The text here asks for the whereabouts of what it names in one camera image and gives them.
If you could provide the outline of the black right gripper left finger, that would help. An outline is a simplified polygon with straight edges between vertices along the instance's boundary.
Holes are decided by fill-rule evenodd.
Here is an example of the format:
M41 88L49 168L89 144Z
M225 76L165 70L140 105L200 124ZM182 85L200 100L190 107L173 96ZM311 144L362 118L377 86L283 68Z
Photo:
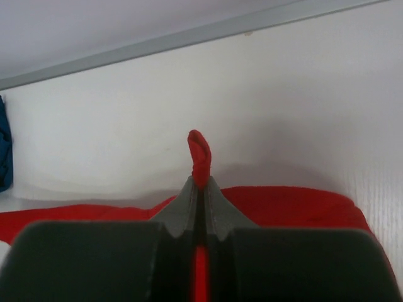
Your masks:
M197 188L149 221L43 221L1 267L2 301L191 301Z

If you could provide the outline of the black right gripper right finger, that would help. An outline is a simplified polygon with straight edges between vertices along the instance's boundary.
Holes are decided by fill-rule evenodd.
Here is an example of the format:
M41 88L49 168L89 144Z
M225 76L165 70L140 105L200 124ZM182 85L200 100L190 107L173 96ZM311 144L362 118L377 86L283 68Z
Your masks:
M380 244L355 228L263 228L203 192L210 301L401 301Z

